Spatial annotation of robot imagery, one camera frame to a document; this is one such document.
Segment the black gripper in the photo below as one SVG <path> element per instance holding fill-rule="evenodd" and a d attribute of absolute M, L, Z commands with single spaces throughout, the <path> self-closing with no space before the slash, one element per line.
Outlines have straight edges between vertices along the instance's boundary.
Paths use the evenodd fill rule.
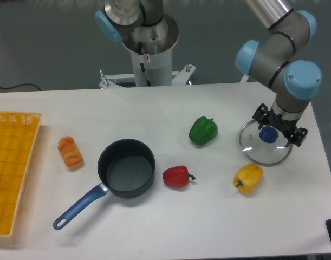
<path fill-rule="evenodd" d="M 286 135 L 287 147 L 289 145 L 300 147 L 308 134 L 306 128 L 296 127 L 299 119 L 286 120 L 282 114 L 275 114 L 272 109 L 269 111 L 263 103 L 256 109 L 252 118 L 258 123 L 258 129 L 262 129 L 263 126 L 273 126 L 283 135 Z"/>

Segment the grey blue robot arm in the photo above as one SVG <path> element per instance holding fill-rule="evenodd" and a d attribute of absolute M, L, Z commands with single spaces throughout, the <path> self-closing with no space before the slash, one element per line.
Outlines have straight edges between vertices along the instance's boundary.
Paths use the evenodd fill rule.
<path fill-rule="evenodd" d="M 316 20 L 306 11 L 295 11 L 287 1 L 248 1 L 248 6 L 270 37 L 264 43 L 244 43 L 235 66 L 276 94 L 272 107 L 259 106 L 253 119 L 260 127 L 280 131 L 288 145 L 300 146 L 308 131 L 296 124 L 317 94 L 322 73 L 310 61 L 290 59 L 312 39 Z M 179 28 L 164 13 L 162 1 L 107 1 L 95 13 L 95 21 L 111 41 L 129 50 L 138 87 L 174 84 L 172 49 Z"/>

